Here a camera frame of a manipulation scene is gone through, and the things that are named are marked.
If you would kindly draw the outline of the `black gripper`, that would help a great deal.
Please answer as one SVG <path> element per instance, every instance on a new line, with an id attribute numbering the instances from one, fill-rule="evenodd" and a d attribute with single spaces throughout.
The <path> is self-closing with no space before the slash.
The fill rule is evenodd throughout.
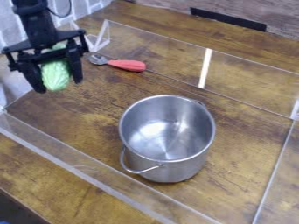
<path id="1" fill-rule="evenodd" d="M 27 40 L 7 46 L 3 54 L 12 71 L 23 73 L 32 89 L 44 94 L 41 69 L 44 62 L 65 59 L 76 84 L 83 81 L 80 57 L 89 51 L 81 29 L 60 31 L 55 28 L 51 9 L 47 5 L 15 5 L 13 13 L 19 16 L 27 34 Z"/>

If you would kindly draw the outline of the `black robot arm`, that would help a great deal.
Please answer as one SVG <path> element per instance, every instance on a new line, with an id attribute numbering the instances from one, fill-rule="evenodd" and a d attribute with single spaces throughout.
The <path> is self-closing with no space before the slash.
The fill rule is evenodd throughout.
<path id="1" fill-rule="evenodd" d="M 27 34 L 27 40 L 7 46 L 1 54 L 8 59 L 8 67 L 19 71 L 32 89 L 45 93 L 41 64 L 55 60 L 67 60 L 69 74 L 75 83 L 83 80 L 80 57 L 89 51 L 81 29 L 60 31 L 52 22 L 52 10 L 48 0 L 12 0 L 13 13 L 19 16 Z"/>

